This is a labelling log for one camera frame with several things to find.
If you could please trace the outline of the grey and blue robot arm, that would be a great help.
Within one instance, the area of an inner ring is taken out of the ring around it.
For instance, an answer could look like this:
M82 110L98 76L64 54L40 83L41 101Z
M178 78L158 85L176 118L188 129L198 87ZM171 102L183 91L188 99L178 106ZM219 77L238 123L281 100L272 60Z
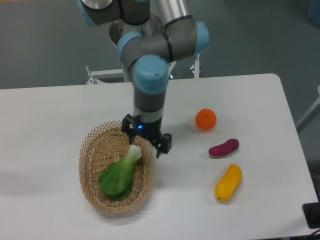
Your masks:
M156 32L148 0L80 0L78 6L90 26L122 21L116 44L124 79L134 87L134 110L123 118L121 130L133 142L149 141L157 154L167 154L172 136L161 133L169 64L205 52L210 34L193 19L184 0L159 0L163 29Z

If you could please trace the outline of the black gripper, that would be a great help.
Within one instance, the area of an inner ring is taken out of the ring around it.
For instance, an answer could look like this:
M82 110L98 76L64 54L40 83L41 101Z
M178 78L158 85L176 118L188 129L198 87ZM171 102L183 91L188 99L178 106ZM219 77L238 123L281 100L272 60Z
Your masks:
M128 137L129 143L135 141L135 136L140 136L156 148L156 158L162 154L168 154L172 148L172 135L170 133L161 133L162 118L153 122L142 121L140 115L132 116L127 114L121 124L121 131Z

